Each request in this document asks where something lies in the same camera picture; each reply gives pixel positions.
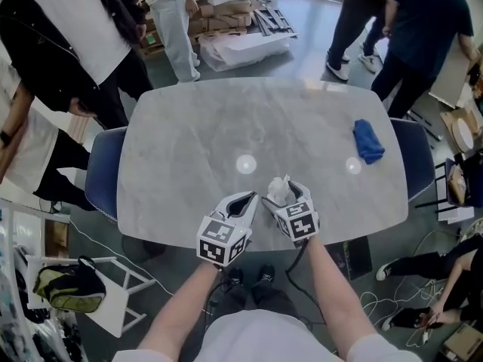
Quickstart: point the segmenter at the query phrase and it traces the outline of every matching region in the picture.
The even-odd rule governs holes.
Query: person
[[[2,0],[0,38],[27,89],[51,110],[128,124],[119,88],[152,90],[135,51],[146,33],[137,0]]]
[[[319,238],[312,236],[307,250],[317,301],[343,360],[420,360],[409,351],[399,351],[377,334],[354,290]],[[119,351],[113,361],[178,360],[218,274],[213,264],[203,262],[158,313],[138,349]],[[272,266],[261,268],[258,282],[251,289],[257,305],[253,311],[244,310],[248,292],[243,286],[242,271],[232,268],[229,277],[230,287],[214,312],[196,362],[340,360],[299,321],[288,296],[272,286]]]
[[[188,20],[198,11],[195,0],[146,0],[165,46],[174,74],[179,82],[198,81],[200,73],[195,70],[200,62],[193,52],[188,37]]]
[[[402,118],[431,88],[456,34],[471,63],[481,57],[472,43],[465,0],[387,0],[383,32],[390,36],[389,50],[371,90],[385,100],[402,81],[389,108],[390,117]]]
[[[341,81],[349,80],[346,49],[362,34],[365,25],[384,9],[385,0],[344,0],[337,20],[326,66]]]
[[[34,96],[17,71],[0,59],[0,183],[4,177],[44,200],[95,208],[57,169],[88,168],[89,153],[30,106]]]
[[[483,237],[474,235],[462,241],[447,254],[424,253],[405,257],[385,264],[376,273],[376,279],[386,280],[389,276],[419,275],[437,281],[448,279],[442,294],[431,308],[403,308],[388,317],[382,325],[387,331],[397,327],[440,327],[460,321],[483,318],[481,291],[483,280]],[[461,308],[465,299],[468,305]]]

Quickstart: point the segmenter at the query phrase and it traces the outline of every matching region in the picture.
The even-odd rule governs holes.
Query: black jacket
[[[137,0],[101,0],[121,36],[138,44],[137,24],[146,22]],[[78,97],[95,111],[99,87],[82,68],[69,42],[34,0],[3,0],[0,37],[23,83],[49,109],[66,112]]]

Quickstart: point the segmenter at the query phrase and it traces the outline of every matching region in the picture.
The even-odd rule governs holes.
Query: plastic bag
[[[289,38],[296,34],[261,33],[224,35],[199,39],[203,60],[216,72],[237,69],[288,51]]]

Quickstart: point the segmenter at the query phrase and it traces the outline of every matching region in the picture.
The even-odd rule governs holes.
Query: white pants
[[[188,37],[189,16],[186,0],[157,0],[151,5],[151,14],[159,37],[165,45],[166,56],[180,82],[194,81],[197,59]]]

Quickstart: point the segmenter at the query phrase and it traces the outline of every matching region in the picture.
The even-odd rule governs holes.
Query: wristwatch
[[[3,142],[4,146],[10,145],[10,142],[12,141],[12,137],[10,137],[7,133],[5,133],[3,130],[0,132],[0,140]]]

